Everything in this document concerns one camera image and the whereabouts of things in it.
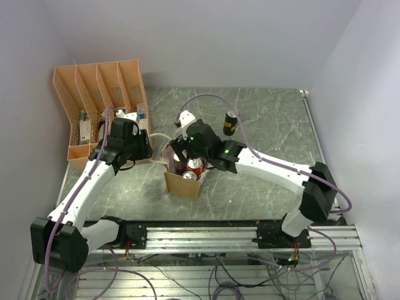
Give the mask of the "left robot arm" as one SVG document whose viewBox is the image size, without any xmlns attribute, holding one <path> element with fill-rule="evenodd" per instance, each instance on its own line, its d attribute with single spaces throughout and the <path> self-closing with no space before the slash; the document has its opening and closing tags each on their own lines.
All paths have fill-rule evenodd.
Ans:
<svg viewBox="0 0 400 300">
<path fill-rule="evenodd" d="M 100 193 L 123 166 L 152 155 L 148 132 L 139 128 L 137 113 L 114 118 L 106 144 L 99 143 L 91 151 L 81 177 L 60 205 L 48 217 L 32 222 L 34 262 L 76 273 L 88 254 L 103 245 L 123 247 L 128 239 L 125 220 L 103 216 L 89 227 L 84 223 Z"/>
</svg>

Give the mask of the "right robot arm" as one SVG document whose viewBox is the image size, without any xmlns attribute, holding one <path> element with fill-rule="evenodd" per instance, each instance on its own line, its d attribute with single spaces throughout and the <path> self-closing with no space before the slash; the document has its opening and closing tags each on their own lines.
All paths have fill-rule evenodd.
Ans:
<svg viewBox="0 0 400 300">
<path fill-rule="evenodd" d="M 329 168 L 296 164 L 252 150 L 235 140 L 221 140 L 213 129 L 193 116 L 176 123 L 181 133 L 170 145 L 180 161 L 200 158 L 219 171 L 264 179 L 300 196 L 299 204 L 276 224 L 260 229 L 253 242 L 259 248 L 289 248 L 304 237 L 308 226 L 328 220 L 336 191 Z"/>
</svg>

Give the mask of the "black soda can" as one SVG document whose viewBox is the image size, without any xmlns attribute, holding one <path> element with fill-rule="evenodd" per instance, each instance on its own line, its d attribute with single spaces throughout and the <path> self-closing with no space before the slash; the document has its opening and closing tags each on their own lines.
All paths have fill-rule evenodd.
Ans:
<svg viewBox="0 0 400 300">
<path fill-rule="evenodd" d="M 223 133 L 226 136 L 232 136 L 235 133 L 238 124 L 238 110 L 236 108 L 229 109 L 224 118 Z"/>
</svg>

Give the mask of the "watermelon print canvas bag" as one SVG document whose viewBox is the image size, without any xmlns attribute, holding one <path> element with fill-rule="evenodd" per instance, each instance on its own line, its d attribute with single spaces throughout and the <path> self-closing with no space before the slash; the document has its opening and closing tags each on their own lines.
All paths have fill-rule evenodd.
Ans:
<svg viewBox="0 0 400 300">
<path fill-rule="evenodd" d="M 166 192 L 183 198 L 199 199 L 203 182 L 211 165 L 202 159 L 204 167 L 199 179 L 197 181 L 183 179 L 182 175 L 174 173 L 173 155 L 175 152 L 169 145 L 171 138 L 162 133 L 152 133 L 149 138 L 151 141 L 153 139 L 160 141 L 161 138 L 166 141 L 166 144 L 160 150 L 159 157 L 156 156 L 157 152 L 154 151 L 154 159 L 149 159 L 151 163 L 160 164 L 165 167 L 164 179 Z"/>
</svg>

